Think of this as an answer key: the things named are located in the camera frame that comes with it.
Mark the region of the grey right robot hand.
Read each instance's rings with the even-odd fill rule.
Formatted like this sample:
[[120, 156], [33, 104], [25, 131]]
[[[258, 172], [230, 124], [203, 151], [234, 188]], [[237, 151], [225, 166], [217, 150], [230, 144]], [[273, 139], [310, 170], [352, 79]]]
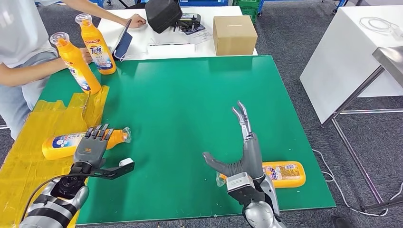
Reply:
[[252, 131], [247, 109], [241, 101], [237, 101], [238, 109], [232, 107], [236, 115], [243, 137], [242, 157], [237, 162], [223, 163], [215, 159], [209, 152], [203, 152], [206, 163], [215, 171], [230, 177], [242, 172], [247, 173], [252, 179], [260, 179], [263, 175], [262, 155], [257, 135]]

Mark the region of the person's left hand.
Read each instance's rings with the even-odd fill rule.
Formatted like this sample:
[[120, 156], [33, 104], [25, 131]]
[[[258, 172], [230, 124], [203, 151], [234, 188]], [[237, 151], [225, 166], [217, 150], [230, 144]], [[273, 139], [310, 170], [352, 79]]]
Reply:
[[139, 14], [134, 14], [128, 19], [129, 28], [136, 29], [144, 26], [146, 24], [146, 20], [141, 17]]

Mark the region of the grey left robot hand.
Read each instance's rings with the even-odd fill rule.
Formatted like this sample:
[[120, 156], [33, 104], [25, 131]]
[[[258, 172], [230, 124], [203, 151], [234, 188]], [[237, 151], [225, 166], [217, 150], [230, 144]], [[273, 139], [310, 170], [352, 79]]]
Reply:
[[113, 131], [114, 128], [109, 128], [108, 123], [90, 127], [73, 154], [73, 163], [85, 162], [92, 168], [100, 168], [103, 165], [103, 155]]

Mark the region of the person's right hand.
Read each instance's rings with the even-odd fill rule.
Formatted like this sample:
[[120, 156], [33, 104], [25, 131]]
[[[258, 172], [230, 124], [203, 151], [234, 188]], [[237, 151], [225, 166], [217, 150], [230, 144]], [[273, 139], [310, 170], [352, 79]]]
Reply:
[[91, 57], [91, 55], [90, 55], [90, 53], [89, 53], [87, 48], [79, 48], [79, 50], [80, 50], [80, 53], [82, 55], [82, 58], [84, 59], [84, 61], [87, 64], [90, 64], [90, 63], [93, 62], [93, 59], [92, 59], [92, 57]]

